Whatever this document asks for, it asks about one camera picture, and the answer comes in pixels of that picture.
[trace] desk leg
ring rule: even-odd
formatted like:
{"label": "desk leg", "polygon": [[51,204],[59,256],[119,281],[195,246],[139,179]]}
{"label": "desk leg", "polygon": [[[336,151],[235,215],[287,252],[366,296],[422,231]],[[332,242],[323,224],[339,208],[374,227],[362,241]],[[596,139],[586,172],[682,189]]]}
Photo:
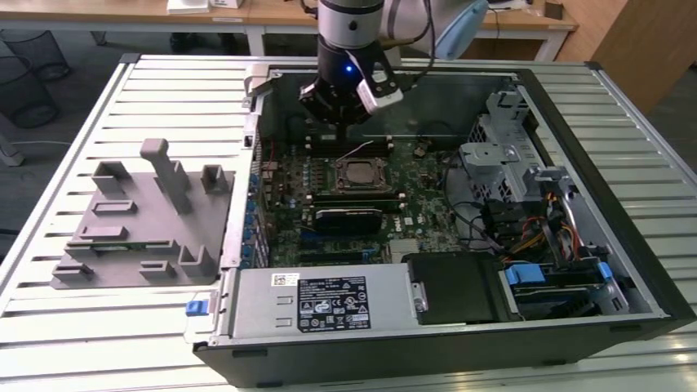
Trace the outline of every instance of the desk leg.
{"label": "desk leg", "polygon": [[24,162],[24,155],[0,134],[0,162],[8,166],[20,166]]}
{"label": "desk leg", "polygon": [[568,35],[569,31],[566,30],[549,31],[549,36],[546,37],[546,40],[542,42],[542,46],[540,47],[540,51],[537,52],[534,61],[554,61]]}
{"label": "desk leg", "polygon": [[264,26],[247,26],[245,32],[248,34],[249,54],[252,56],[263,56],[264,50]]}
{"label": "desk leg", "polygon": [[105,31],[91,31],[89,34],[92,35],[92,39],[95,40],[95,43],[97,46],[103,46],[107,44],[107,32]]}

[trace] floor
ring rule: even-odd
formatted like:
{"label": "floor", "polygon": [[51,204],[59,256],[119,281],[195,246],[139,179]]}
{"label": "floor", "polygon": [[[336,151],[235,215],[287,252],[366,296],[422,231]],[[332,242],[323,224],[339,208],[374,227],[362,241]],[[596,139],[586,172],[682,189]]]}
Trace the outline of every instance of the floor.
{"label": "floor", "polygon": [[[63,54],[73,73],[48,84],[48,89],[63,109],[60,118],[51,124],[21,130],[0,117],[0,129],[11,141],[59,140],[69,142],[80,130],[93,103],[109,79],[123,53],[169,54],[167,33],[109,33],[109,44],[97,47],[87,32],[55,32]],[[191,54],[223,54],[216,34],[201,34],[205,45]],[[239,53],[247,54],[245,39]],[[312,37],[293,36],[293,46],[283,36],[267,39],[271,56],[299,56],[313,53]],[[0,47],[0,56],[9,51]],[[649,119],[673,145],[689,166],[697,170],[697,70],[685,73],[670,95],[649,115]],[[65,154],[67,145],[21,145],[27,160],[21,167],[0,166],[0,229],[20,229],[51,180]],[[13,237],[0,234],[0,260],[12,245]]]}

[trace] mesh wastebasket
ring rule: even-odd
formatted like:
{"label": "mesh wastebasket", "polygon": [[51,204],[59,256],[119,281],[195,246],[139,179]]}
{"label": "mesh wastebasket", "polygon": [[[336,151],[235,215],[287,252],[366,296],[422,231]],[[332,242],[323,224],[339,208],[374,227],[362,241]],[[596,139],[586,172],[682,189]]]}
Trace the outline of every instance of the mesh wastebasket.
{"label": "mesh wastebasket", "polygon": [[0,30],[0,40],[16,56],[32,61],[33,73],[44,82],[69,74],[68,62],[51,31]]}
{"label": "mesh wastebasket", "polygon": [[20,128],[47,124],[59,113],[25,57],[0,57],[0,113]]}

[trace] blue latch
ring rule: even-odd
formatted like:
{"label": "blue latch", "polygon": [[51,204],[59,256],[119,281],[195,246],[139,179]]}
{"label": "blue latch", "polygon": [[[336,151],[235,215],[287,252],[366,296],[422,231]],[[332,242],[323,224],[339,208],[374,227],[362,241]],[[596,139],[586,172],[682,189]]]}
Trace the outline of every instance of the blue latch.
{"label": "blue latch", "polygon": [[602,279],[605,279],[605,280],[612,279],[612,269],[610,269],[610,266],[608,265],[608,263],[601,261],[598,263],[598,270],[600,270],[600,274],[602,275]]}
{"label": "blue latch", "polygon": [[207,316],[208,315],[208,300],[189,301],[187,303],[187,316]]}
{"label": "blue latch", "polygon": [[520,283],[544,283],[545,275],[542,269],[537,264],[513,264],[505,270],[505,278],[509,281],[509,285]]}

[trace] metal table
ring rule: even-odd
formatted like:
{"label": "metal table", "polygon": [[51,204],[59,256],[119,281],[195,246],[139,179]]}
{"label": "metal table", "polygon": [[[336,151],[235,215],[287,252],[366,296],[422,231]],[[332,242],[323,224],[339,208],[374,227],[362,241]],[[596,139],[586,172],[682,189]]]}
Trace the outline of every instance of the metal table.
{"label": "metal table", "polygon": [[[151,171],[139,159],[140,142],[167,137],[169,155],[185,168],[216,163],[236,169],[247,116],[255,115],[243,108],[243,79],[247,66],[260,61],[143,56],[119,64],[0,267],[3,391],[236,390],[196,359],[183,338],[184,304],[215,291],[215,284],[56,291],[48,282],[92,197],[88,175],[101,159],[119,158],[129,171]],[[301,58],[263,61],[313,63]],[[605,73],[556,63],[438,65],[458,64],[533,70],[684,296],[697,305],[697,176]],[[554,142],[546,138],[545,143],[553,152]],[[697,323],[570,365],[280,390],[446,391],[505,385],[516,391],[617,386],[678,391],[697,389],[696,364]]]}

